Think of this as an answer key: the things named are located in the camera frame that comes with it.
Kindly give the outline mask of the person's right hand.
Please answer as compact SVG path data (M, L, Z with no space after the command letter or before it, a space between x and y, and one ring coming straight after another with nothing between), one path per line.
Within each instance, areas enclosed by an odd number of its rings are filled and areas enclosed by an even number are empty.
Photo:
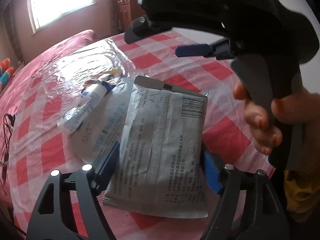
M280 146L284 140L283 132L271 125L266 109L256 105L250 98L242 82L234 88L236 100L244 101L244 120L253 135L255 148L264 155ZM303 125L303 152L306 156L319 156L319 94L306 89L282 99L274 99L271 111L275 119L289 125Z

